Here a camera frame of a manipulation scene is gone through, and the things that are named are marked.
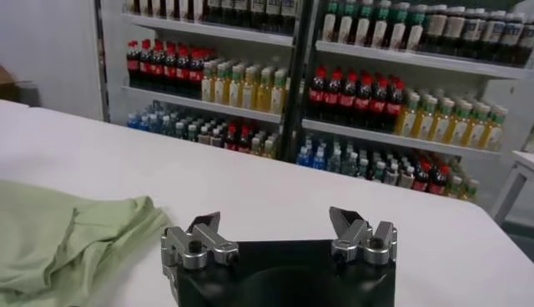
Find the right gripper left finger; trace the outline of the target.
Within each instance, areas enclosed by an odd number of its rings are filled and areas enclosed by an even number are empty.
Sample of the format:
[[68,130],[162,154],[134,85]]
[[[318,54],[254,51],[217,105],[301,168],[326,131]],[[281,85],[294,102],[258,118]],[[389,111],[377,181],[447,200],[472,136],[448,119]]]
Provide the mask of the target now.
[[204,269],[212,259],[216,264],[232,266],[239,261],[239,245],[218,233],[220,212],[194,218],[184,230],[167,227],[161,234],[161,258],[164,268],[181,266],[186,270]]

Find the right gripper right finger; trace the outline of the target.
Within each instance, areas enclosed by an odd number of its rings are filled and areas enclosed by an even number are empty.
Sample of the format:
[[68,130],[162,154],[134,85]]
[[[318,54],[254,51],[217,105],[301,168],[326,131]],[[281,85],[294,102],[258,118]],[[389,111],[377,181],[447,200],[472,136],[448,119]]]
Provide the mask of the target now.
[[333,259],[341,264],[363,261],[386,266],[397,259],[398,231],[393,223],[380,221],[376,228],[357,212],[329,208],[330,221],[337,235],[330,246]]

